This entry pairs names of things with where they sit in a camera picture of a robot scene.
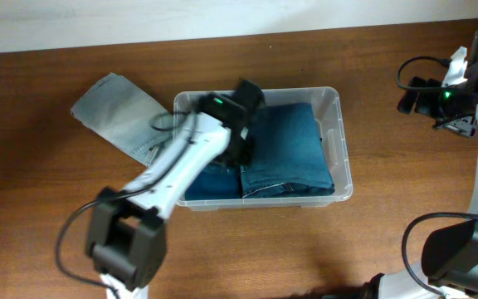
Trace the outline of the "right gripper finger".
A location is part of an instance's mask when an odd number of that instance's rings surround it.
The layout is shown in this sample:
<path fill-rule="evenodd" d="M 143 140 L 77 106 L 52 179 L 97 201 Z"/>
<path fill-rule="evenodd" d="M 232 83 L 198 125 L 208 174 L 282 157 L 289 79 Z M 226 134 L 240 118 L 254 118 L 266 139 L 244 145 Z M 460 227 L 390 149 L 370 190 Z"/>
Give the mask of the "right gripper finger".
<path fill-rule="evenodd" d="M 414 76 L 409 82 L 409 87 L 424 87 L 424 80 L 420 77 Z M 418 98 L 417 91 L 405 91 L 401 100 L 398 102 L 397 109 L 403 114 L 410 114 L 413 106 L 415 105 Z"/>
<path fill-rule="evenodd" d="M 441 82 L 435 79 L 423 80 L 420 79 L 415 87 L 440 87 Z M 414 111 L 425 116 L 440 116 L 438 100 L 440 92 L 419 92 L 415 104 Z"/>

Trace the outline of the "teal garment with tape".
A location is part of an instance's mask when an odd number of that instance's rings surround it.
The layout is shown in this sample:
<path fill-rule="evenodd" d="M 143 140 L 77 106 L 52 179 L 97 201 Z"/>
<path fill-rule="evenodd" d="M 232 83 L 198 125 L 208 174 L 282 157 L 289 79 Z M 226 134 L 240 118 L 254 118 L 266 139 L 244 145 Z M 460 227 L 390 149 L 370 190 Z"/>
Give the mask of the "teal garment with tape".
<path fill-rule="evenodd" d="M 188 187 L 186 201 L 238 199 L 242 195 L 240 170 L 209 164 Z"/>

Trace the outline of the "dark blue jeans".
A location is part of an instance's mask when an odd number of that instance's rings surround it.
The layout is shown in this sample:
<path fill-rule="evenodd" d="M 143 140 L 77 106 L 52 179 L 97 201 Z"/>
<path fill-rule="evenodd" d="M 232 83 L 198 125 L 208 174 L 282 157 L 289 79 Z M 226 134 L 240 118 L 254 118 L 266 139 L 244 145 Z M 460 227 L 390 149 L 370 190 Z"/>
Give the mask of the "dark blue jeans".
<path fill-rule="evenodd" d="M 241 167 L 242 197 L 329 196 L 334 181 L 312 105 L 267 106 L 254 119 L 251 163 Z"/>

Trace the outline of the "light blue jeans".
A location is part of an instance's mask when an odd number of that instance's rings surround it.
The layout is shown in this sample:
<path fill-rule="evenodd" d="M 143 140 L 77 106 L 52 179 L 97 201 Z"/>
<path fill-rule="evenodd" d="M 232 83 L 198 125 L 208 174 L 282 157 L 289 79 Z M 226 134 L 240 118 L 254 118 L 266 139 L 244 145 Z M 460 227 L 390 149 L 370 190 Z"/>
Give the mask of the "light blue jeans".
<path fill-rule="evenodd" d="M 117 149 L 151 165 L 172 139 L 173 117 L 124 76 L 110 73 L 72 107 L 72 116 Z"/>

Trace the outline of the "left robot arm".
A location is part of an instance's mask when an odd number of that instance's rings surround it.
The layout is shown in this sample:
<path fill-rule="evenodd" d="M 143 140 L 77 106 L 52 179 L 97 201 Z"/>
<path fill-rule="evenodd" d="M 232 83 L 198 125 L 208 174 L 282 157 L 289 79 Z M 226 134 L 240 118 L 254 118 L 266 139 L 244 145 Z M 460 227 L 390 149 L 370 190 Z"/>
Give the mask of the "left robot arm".
<path fill-rule="evenodd" d="M 241 81 L 230 94 L 199 96 L 173 142 L 122 190 L 103 189 L 91 214 L 85 253 L 109 298 L 134 297 L 167 253 L 166 227 L 176 202 L 210 164 L 249 164 L 248 129 L 265 103 L 260 87 Z"/>

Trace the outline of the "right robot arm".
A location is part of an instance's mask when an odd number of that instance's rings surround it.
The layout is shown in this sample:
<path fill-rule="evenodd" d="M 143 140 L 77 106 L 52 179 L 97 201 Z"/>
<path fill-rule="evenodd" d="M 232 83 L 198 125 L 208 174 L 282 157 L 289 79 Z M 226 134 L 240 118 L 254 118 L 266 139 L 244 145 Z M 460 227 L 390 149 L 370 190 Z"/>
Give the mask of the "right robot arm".
<path fill-rule="evenodd" d="M 478 30 L 471 48 L 460 47 L 438 59 L 447 69 L 442 81 L 413 77 L 398 102 L 398 111 L 425 115 L 434 129 L 478 138 Z M 458 223 L 437 229 L 425 241 L 420 262 L 405 253 L 410 232 L 424 221 L 456 218 Z M 435 212 L 412 220 L 401 244 L 404 270 L 379 274 L 363 287 L 363 298 L 478 298 L 478 157 L 470 206 L 465 213 Z"/>

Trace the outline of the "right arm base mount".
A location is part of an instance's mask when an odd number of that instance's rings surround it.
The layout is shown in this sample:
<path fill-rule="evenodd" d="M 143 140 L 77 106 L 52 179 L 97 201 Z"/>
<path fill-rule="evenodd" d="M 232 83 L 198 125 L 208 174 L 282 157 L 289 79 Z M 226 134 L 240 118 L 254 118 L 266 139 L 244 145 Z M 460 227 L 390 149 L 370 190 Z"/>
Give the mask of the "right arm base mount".
<path fill-rule="evenodd" d="M 379 273 L 365 282 L 360 287 L 339 287 L 330 291 L 322 292 L 320 299 L 378 299 L 379 284 L 384 274 Z"/>

